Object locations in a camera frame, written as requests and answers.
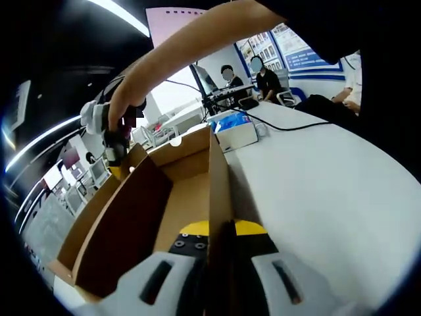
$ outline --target human arm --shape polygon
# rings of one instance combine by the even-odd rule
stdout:
[[[109,128],[116,130],[118,120],[129,105],[140,104],[149,91],[178,70],[282,22],[284,18],[253,0],[238,0],[212,8],[143,56],[131,69],[112,96]]]
[[[332,98],[333,103],[342,103],[352,92],[351,88],[344,88],[335,97]]]
[[[263,101],[269,101],[274,94],[275,94],[274,90],[269,90],[268,95],[263,99]]]

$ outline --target screw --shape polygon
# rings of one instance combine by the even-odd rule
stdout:
[[[185,243],[182,242],[181,240],[178,240],[175,242],[174,246],[176,246],[177,248],[182,248],[184,247]]]
[[[199,242],[198,244],[195,244],[195,248],[196,249],[199,249],[199,250],[205,249],[206,248],[206,245],[204,243],[202,243],[202,242]]]

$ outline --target computer monitor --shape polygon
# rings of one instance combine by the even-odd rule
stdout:
[[[75,147],[70,148],[62,154],[63,164],[66,169],[77,163],[80,158]]]
[[[67,191],[64,199],[66,200],[69,210],[74,216],[78,216],[86,205],[86,202],[81,197],[76,186],[71,187],[69,191]]]
[[[190,69],[193,73],[193,77],[197,82],[197,85],[199,86],[199,90],[202,93],[202,97],[205,97],[206,95],[209,95],[212,92],[219,91],[218,86],[212,80],[211,76],[209,76],[206,69],[197,65],[190,65]]]
[[[92,175],[92,179],[96,186],[100,187],[104,181],[109,177],[107,168],[104,165],[102,158],[96,160],[96,162],[89,167],[89,171]]]

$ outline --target tissue box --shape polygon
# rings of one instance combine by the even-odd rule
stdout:
[[[212,129],[225,153],[257,142],[255,125],[243,113],[235,113],[212,122]]]

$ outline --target black cable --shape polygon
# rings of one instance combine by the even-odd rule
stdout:
[[[199,90],[199,89],[196,89],[195,87],[190,86],[189,84],[183,84],[183,83],[181,83],[181,82],[176,82],[176,81],[172,81],[172,80],[169,80],[169,79],[167,79],[167,80],[165,80],[165,81],[167,81],[167,82],[171,82],[172,84],[179,84],[179,85],[181,85],[181,86],[186,86],[186,87],[189,87],[189,88],[191,88],[191,89],[196,90],[197,92],[199,92],[199,93],[201,94],[201,92],[200,92],[200,90]]]
[[[223,106],[223,105],[217,105],[217,106],[218,106],[218,107],[225,108],[225,109],[230,109],[229,107],[225,107],[225,106]],[[280,130],[280,131],[282,131],[282,132],[291,132],[291,131],[293,131],[293,130],[303,130],[303,129],[305,129],[305,128],[312,127],[312,126],[317,126],[317,125],[328,125],[328,124],[332,124],[332,123],[330,123],[330,122],[319,122],[319,123],[313,123],[313,124],[304,125],[304,126],[299,126],[299,127],[293,127],[293,128],[281,128],[281,127],[277,127],[277,126],[275,126],[275,125],[273,125],[273,124],[270,124],[269,122],[266,122],[265,120],[262,120],[262,119],[261,119],[261,118],[259,118],[259,117],[255,117],[254,115],[249,114],[249,113],[248,113],[248,112],[246,112],[246,111],[237,110],[237,109],[231,109],[231,110],[234,110],[234,111],[237,111],[237,112],[240,112],[240,113],[246,114],[246,115],[248,115],[249,117],[253,117],[254,119],[259,120],[259,121],[261,121],[262,123],[265,123],[266,125],[268,125],[268,126],[270,126],[270,127],[274,128],[275,130]]]
[[[206,116],[209,114],[209,111],[206,109],[206,111],[205,111],[205,115],[203,115],[203,118],[202,118],[202,120],[200,121],[200,123],[199,124],[202,124],[203,122],[207,122],[207,120],[206,120]]]

